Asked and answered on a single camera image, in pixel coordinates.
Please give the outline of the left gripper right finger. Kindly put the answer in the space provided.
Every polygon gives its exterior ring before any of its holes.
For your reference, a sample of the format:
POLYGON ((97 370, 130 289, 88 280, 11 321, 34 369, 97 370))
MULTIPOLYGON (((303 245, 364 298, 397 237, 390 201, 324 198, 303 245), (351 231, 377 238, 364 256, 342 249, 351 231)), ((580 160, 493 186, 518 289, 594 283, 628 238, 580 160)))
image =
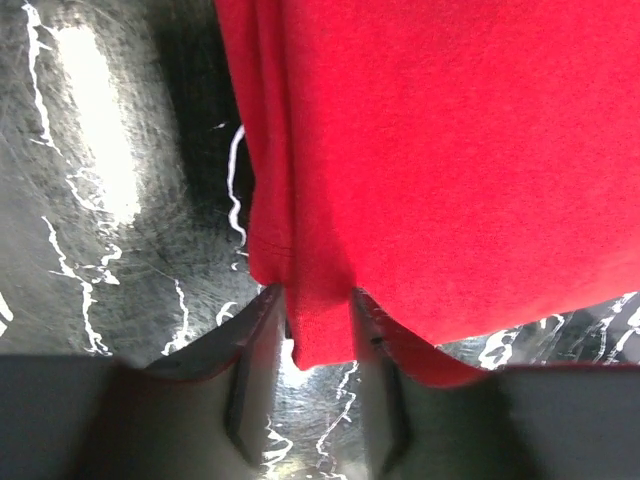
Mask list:
POLYGON ((438 350, 364 290, 351 294, 361 366, 365 445, 374 475, 470 475, 484 462, 473 431, 484 421, 488 374, 438 350))

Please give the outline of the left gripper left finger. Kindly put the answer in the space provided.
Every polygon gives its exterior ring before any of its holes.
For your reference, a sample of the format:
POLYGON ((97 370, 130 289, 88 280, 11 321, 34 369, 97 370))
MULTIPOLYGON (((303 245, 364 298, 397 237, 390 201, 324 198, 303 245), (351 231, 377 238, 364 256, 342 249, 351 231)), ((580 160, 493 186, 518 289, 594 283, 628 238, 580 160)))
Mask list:
POLYGON ((219 379, 228 372, 222 428, 244 461, 257 468, 274 402, 284 330, 283 288, 270 285, 233 319, 146 370, 178 381, 219 379))

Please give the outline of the red t-shirt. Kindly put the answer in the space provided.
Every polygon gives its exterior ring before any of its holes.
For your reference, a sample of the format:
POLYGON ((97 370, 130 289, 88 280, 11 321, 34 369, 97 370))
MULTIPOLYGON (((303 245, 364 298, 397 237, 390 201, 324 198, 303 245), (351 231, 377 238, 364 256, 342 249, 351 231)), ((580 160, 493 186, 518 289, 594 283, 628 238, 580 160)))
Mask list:
POLYGON ((296 365, 360 287, 433 344, 639 287, 635 1, 219 1, 252 276, 296 365))

